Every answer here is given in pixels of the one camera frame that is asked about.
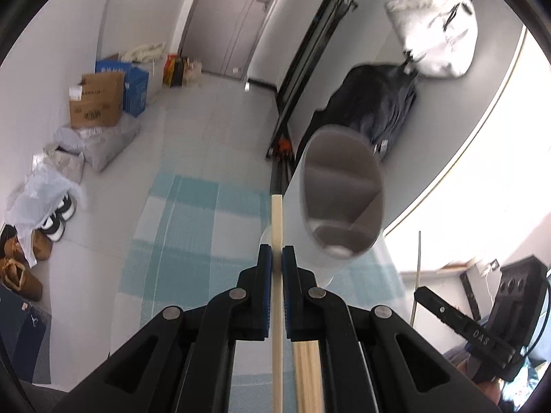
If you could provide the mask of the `person's right hand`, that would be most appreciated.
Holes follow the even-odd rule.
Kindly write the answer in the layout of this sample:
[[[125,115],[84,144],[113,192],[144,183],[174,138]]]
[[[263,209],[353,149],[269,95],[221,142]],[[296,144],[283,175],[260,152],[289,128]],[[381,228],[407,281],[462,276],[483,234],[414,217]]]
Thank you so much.
[[[464,360],[457,365],[457,370],[464,375],[467,375],[467,361]],[[501,399],[501,387],[500,381],[494,379],[493,381],[483,381],[477,384],[477,388],[484,393],[495,405],[497,405]]]

